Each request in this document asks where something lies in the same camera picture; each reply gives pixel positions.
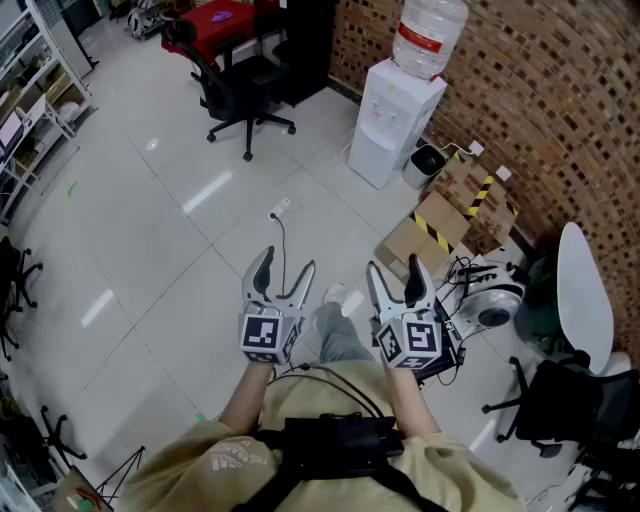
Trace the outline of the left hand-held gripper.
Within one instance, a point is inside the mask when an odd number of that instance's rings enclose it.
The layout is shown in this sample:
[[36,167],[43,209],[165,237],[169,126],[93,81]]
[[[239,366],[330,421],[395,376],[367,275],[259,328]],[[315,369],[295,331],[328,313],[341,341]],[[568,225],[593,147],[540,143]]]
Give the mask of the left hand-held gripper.
[[250,362],[282,365],[290,360],[304,323],[303,307],[316,272],[314,260],[302,269],[291,291],[270,301],[274,246],[265,248],[242,278],[244,313],[240,349]]

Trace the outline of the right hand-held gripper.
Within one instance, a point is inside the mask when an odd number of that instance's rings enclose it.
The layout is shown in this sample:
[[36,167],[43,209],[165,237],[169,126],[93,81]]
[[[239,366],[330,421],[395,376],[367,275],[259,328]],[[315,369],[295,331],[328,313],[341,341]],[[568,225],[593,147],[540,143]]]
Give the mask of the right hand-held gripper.
[[366,276],[375,314],[371,319],[372,346],[389,368],[423,370],[442,355],[442,326],[436,309],[436,290],[419,257],[408,260],[404,290],[407,308],[391,295],[380,268],[367,264]]

